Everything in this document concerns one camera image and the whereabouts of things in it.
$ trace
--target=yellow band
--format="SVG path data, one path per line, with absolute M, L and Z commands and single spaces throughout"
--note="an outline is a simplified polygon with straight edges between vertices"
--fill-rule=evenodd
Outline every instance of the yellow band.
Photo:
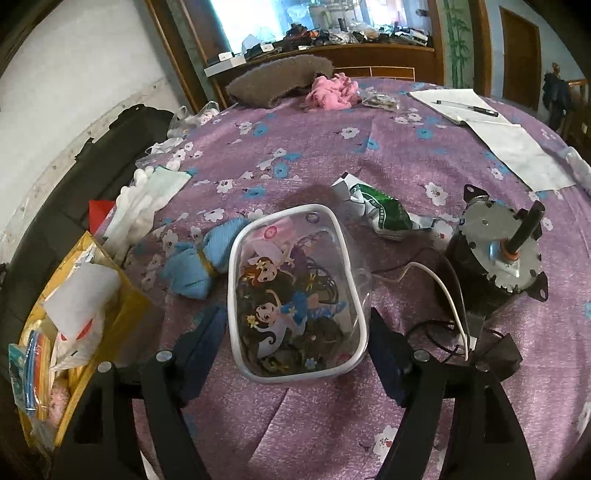
M 201 259 L 201 263 L 203 264 L 203 268 L 205 268 L 205 271 L 207 272 L 207 274 L 210 277 L 217 277 L 219 275 L 219 273 L 217 272 L 217 270 L 215 268 L 213 268 L 212 263 L 207 259 L 207 257 L 203 253 L 203 250 L 197 250 L 197 255 L 199 255 L 199 258 Z

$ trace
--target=window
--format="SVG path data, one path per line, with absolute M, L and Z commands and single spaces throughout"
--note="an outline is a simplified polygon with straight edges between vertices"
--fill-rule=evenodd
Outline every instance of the window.
M 394 25 L 430 31 L 427 0 L 210 0 L 234 53 L 252 35 L 253 43 L 282 39 L 292 23 L 309 30 L 339 29 L 343 18 L 348 29 L 357 23 Z

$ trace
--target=white wire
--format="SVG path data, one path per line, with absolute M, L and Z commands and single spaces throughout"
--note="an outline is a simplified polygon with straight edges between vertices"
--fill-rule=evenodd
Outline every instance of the white wire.
M 417 268 L 420 268 L 421 270 L 427 272 L 429 275 L 431 275 L 433 277 L 433 279 L 437 282 L 437 284 L 443 290 L 443 293 L 445 294 L 447 301 L 449 302 L 449 306 L 452 308 L 452 313 L 453 313 L 454 320 L 456 321 L 456 325 L 457 325 L 458 329 L 460 330 L 460 337 L 462 338 L 462 343 L 464 346 L 464 360 L 468 361 L 468 353 L 469 353 L 468 337 L 466 336 L 466 332 L 464 332 L 464 327 L 462 327 L 462 323 L 460 322 L 460 317 L 457 314 L 456 305 L 453 303 L 452 296 L 450 295 L 449 290 L 445 286 L 445 283 L 443 283 L 441 278 L 439 278 L 433 270 L 426 267 L 422 263 L 409 262 L 408 264 L 405 265 L 404 269 L 402 270 L 402 273 L 400 274 L 400 276 L 396 280 L 393 280 L 391 278 L 382 277 L 381 275 L 376 275 L 376 274 L 374 274 L 374 278 L 377 278 L 378 280 L 381 280 L 386 283 L 398 283 L 404 278 L 407 271 L 410 270 L 411 267 L 417 267 Z

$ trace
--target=wooden door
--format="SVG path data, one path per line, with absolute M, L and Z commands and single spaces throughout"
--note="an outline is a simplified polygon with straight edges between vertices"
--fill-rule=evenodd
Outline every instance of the wooden door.
M 540 31 L 504 8 L 501 20 L 505 40 L 503 98 L 537 110 L 542 81 Z

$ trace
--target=brown pillow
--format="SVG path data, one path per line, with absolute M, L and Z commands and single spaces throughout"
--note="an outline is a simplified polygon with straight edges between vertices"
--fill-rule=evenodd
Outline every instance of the brown pillow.
M 226 91 L 243 105 L 272 108 L 293 90 L 310 87 L 318 75 L 331 78 L 333 70 L 324 57 L 295 55 L 249 70 L 232 80 Z

